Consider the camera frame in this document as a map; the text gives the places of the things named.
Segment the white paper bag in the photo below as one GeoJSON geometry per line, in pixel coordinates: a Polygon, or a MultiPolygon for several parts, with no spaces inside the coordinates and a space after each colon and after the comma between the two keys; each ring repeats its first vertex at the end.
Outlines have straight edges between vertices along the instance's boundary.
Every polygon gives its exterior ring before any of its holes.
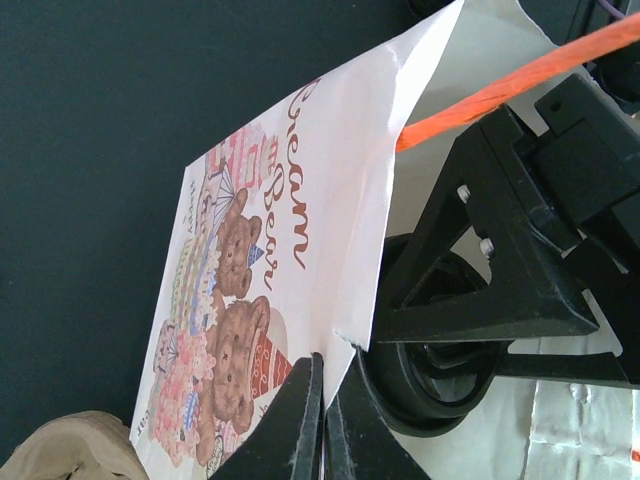
{"type": "Polygon", "coordinates": [[[320,352],[329,404],[367,346],[396,139],[458,0],[316,79],[185,172],[131,441],[151,480],[205,479],[320,352]]]}

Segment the teddy bear illustration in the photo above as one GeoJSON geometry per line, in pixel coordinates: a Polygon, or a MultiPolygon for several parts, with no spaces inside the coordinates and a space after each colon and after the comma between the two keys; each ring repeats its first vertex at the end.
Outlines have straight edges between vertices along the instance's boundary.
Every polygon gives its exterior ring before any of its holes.
{"type": "Polygon", "coordinates": [[[216,421],[230,422],[238,435],[247,432],[253,418],[250,362],[256,334],[269,328],[267,297],[253,302],[237,300],[225,307],[221,289],[213,290],[217,326],[207,331],[207,351],[216,359],[213,379],[204,379],[200,393],[196,459],[205,466],[215,447],[216,421]]]}
{"type": "Polygon", "coordinates": [[[235,198],[218,230],[219,265],[215,270],[215,286],[224,296],[242,299],[251,285],[251,264],[262,251],[256,242],[262,230],[262,220],[242,216],[247,203],[247,189],[236,193],[235,198]]]}

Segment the silver screw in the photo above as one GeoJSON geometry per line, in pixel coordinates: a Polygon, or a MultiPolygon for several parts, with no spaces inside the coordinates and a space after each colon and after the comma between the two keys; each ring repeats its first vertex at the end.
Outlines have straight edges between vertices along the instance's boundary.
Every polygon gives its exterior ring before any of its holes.
{"type": "Polygon", "coordinates": [[[462,200],[462,203],[466,204],[469,201],[469,197],[471,197],[471,192],[469,191],[469,187],[462,184],[456,190],[458,192],[458,197],[462,200]]]}
{"type": "Polygon", "coordinates": [[[480,240],[480,251],[487,260],[490,260],[491,257],[493,257],[495,248],[490,238],[483,238],[480,240]]]}

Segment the dark tabletop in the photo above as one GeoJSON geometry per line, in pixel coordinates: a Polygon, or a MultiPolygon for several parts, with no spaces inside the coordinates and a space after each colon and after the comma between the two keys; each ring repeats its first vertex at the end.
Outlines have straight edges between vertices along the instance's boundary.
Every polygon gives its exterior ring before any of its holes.
{"type": "Polygon", "coordinates": [[[3,3],[0,464],[61,415],[130,421],[184,168],[413,22],[404,0],[3,3]]]}

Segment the orange rope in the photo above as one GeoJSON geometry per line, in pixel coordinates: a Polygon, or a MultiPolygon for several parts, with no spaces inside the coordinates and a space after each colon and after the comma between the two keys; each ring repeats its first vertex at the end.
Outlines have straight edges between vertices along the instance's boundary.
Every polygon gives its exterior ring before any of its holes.
{"type": "Polygon", "coordinates": [[[396,143],[396,152],[414,147],[451,128],[472,123],[551,77],[637,40],[640,40],[640,13],[558,47],[440,113],[404,127],[396,143]]]}

